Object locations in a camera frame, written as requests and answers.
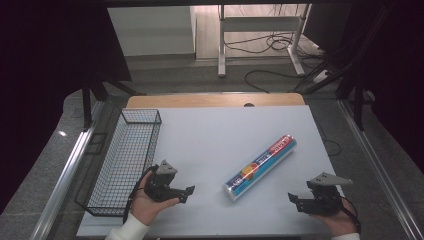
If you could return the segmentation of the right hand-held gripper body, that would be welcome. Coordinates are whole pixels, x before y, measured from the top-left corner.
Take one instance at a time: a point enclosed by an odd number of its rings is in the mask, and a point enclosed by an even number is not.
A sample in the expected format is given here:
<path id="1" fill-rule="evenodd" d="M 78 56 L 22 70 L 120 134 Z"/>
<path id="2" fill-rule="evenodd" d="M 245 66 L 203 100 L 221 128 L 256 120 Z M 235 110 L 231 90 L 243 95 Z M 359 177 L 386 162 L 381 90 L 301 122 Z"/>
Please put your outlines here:
<path id="1" fill-rule="evenodd" d="M 341 195 L 337 185 L 352 185 L 351 179 L 342 178 L 326 172 L 307 182 L 314 199 L 308 208 L 308 214 L 331 216 L 343 209 Z"/>

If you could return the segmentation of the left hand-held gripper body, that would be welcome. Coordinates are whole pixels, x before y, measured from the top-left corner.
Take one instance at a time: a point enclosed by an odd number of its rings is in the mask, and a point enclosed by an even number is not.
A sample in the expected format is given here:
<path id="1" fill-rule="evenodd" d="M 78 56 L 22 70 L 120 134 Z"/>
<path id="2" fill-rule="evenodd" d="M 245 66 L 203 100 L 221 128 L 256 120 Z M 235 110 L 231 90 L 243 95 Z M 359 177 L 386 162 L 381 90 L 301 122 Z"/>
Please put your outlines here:
<path id="1" fill-rule="evenodd" d="M 150 167 L 148 172 L 151 172 L 151 175 L 147 178 L 144 192 L 149 198 L 155 202 L 164 202 L 179 197 L 176 190 L 170 187 L 177 170 L 166 160 Z"/>

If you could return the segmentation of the person's right hand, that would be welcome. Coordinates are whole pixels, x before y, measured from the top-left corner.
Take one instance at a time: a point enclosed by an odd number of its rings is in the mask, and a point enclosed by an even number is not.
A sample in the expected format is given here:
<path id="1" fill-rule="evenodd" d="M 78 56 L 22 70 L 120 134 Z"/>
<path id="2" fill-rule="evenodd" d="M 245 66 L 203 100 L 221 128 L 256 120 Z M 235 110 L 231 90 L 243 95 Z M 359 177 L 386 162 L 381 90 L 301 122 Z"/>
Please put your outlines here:
<path id="1" fill-rule="evenodd" d="M 332 216 L 314 215 L 314 218 L 321 221 L 328 228 L 333 237 L 340 237 L 357 232 L 353 220 L 343 211 L 339 211 Z"/>

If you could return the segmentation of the person's left hand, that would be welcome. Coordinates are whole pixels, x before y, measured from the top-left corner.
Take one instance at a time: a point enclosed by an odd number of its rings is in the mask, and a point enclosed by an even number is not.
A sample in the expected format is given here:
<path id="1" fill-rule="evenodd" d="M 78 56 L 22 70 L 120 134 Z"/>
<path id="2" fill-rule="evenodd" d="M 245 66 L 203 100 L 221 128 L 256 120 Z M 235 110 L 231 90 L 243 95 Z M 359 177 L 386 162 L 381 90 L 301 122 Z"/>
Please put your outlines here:
<path id="1" fill-rule="evenodd" d="M 155 202 L 143 190 L 140 190 L 133 198 L 130 213 L 144 225 L 150 225 L 161 211 L 173 207 L 178 203 L 178 198 L 169 199 L 164 202 Z"/>

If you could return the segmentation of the blue red plastic wrap roll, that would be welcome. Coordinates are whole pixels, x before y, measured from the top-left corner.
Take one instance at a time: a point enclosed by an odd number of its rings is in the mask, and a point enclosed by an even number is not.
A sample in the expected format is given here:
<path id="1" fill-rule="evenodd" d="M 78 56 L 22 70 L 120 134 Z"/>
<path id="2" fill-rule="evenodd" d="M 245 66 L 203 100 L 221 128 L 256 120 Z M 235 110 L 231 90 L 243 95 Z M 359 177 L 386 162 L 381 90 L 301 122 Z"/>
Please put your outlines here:
<path id="1" fill-rule="evenodd" d="M 263 176 L 286 158 L 297 146 L 291 135 L 284 135 L 253 161 L 228 179 L 224 186 L 232 201 L 236 201 Z"/>

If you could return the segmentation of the white table mat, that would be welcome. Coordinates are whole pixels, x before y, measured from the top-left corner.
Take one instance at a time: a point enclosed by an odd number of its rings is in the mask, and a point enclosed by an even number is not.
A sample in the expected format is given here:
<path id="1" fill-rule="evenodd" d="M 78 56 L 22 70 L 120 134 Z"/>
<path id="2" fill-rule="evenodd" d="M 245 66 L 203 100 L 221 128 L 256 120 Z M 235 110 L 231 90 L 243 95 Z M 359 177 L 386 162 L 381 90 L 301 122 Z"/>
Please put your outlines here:
<path id="1" fill-rule="evenodd" d="M 307 198 L 307 180 L 332 172 L 308 106 L 163 108 L 154 160 L 177 169 L 175 188 L 193 187 L 184 204 L 162 211 L 155 237 L 271 237 L 320 234 L 325 227 L 300 213 L 289 194 Z M 238 200 L 225 182 L 284 135 L 294 151 Z"/>

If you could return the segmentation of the wooden table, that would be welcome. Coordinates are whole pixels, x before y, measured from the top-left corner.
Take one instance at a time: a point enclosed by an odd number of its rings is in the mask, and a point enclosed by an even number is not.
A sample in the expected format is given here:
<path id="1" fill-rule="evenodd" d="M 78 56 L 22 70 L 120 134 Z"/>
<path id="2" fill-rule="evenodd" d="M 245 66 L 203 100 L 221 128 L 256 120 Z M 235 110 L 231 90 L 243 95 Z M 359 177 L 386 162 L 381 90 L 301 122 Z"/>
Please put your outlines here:
<path id="1" fill-rule="evenodd" d="M 132 96 L 127 108 L 193 108 L 193 107 L 244 107 L 253 106 L 302 106 L 303 97 L 298 93 L 208 93 L 154 96 Z"/>

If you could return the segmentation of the black metal stand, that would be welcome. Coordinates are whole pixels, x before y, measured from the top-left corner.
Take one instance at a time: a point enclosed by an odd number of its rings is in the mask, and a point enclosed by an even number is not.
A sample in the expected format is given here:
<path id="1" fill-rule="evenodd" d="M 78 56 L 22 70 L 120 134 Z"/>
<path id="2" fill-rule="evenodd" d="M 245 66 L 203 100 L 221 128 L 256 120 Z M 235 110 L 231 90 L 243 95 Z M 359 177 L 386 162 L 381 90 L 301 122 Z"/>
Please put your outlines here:
<path id="1" fill-rule="evenodd" d="M 145 93 L 126 86 L 120 81 L 113 80 L 111 77 L 107 77 L 105 74 L 87 73 L 82 79 L 84 132 L 86 132 L 93 123 L 91 95 L 94 95 L 98 101 L 105 101 L 108 99 L 109 93 L 104 86 L 104 82 L 111 84 L 115 88 L 122 90 L 130 96 L 145 96 Z"/>
<path id="2" fill-rule="evenodd" d="M 392 9 L 392 4 L 381 4 L 379 6 L 378 11 L 371 17 L 371 22 L 365 27 L 363 32 L 359 34 L 358 38 L 363 36 L 363 39 L 359 42 L 359 47 L 350 57 L 348 63 L 314 86 L 296 92 L 306 95 L 312 94 L 336 80 L 341 80 L 335 95 L 339 100 L 346 100 L 351 92 L 354 92 L 353 121 L 359 130 L 363 131 L 362 107 L 364 102 L 364 84 L 360 70 L 363 67 L 365 56 L 369 52 L 377 33 L 382 28 Z"/>

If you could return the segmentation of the white power strip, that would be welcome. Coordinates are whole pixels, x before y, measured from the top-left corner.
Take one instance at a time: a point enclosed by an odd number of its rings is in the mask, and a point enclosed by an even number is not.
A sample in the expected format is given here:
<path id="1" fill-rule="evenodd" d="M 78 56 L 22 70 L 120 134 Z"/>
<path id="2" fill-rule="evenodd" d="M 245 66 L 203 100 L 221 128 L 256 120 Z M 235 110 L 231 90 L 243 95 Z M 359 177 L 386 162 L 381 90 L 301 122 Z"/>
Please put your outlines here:
<path id="1" fill-rule="evenodd" d="M 319 73 L 314 79 L 313 82 L 315 84 L 320 83 L 321 81 L 323 81 L 325 78 L 327 78 L 328 76 L 331 75 L 331 72 L 329 70 L 323 70 L 321 73 Z"/>

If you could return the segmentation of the white cabinet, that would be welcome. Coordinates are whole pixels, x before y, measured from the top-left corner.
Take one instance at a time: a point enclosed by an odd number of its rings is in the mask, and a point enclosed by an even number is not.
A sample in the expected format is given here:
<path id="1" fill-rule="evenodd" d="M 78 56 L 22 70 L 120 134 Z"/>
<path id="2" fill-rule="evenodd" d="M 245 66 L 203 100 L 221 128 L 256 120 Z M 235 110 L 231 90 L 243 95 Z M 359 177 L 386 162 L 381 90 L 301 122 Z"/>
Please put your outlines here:
<path id="1" fill-rule="evenodd" d="M 125 56 L 195 53 L 194 8 L 109 8 L 108 13 Z"/>

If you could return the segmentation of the aluminium rail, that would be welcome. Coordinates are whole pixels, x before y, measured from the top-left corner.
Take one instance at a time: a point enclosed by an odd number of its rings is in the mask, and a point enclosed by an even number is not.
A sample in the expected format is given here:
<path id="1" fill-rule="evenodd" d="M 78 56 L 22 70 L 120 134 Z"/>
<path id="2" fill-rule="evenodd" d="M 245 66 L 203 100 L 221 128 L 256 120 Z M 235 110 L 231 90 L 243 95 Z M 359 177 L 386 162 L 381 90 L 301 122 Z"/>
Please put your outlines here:
<path id="1" fill-rule="evenodd" d="M 93 123 L 87 129 L 82 131 L 67 159 L 67 162 L 58 178 L 58 181 L 42 211 L 37 224 L 29 240 L 46 240 L 61 206 L 65 200 L 67 192 L 72 184 L 78 165 L 81 162 L 83 153 L 88 146 L 88 142 L 93 135 L 94 128 L 98 123 L 99 115 L 103 109 L 104 103 L 97 101 L 91 110 Z"/>
<path id="2" fill-rule="evenodd" d="M 386 169 L 380 161 L 378 154 L 370 143 L 364 130 L 361 130 L 355 123 L 353 118 L 353 111 L 349 106 L 347 100 L 338 100 L 339 105 L 344 117 L 346 118 L 353 135 L 358 141 L 359 146 L 365 154 L 371 169 L 373 170 L 377 181 L 382 187 L 388 202 L 394 210 L 395 216 L 398 218 L 402 228 L 404 229 L 409 240 L 424 240 L 424 230 L 421 230 L 412 211 L 406 204 L 406 201 L 401 196 L 398 189 L 395 187 L 393 181 L 389 177 Z"/>

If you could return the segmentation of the white metal desk frame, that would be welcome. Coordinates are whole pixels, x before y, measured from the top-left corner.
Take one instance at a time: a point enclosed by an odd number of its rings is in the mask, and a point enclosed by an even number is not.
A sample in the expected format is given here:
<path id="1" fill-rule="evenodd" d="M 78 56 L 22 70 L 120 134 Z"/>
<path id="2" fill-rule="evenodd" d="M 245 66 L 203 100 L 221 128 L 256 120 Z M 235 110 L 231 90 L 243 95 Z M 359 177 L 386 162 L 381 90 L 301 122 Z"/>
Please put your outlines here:
<path id="1" fill-rule="evenodd" d="M 300 16 L 270 17 L 226 17 L 225 6 L 219 5 L 219 53 L 218 76 L 226 76 L 226 56 L 224 36 L 227 32 L 292 32 L 292 42 L 287 53 L 298 76 L 305 74 L 297 54 L 297 47 L 303 33 L 310 5 L 306 4 Z"/>

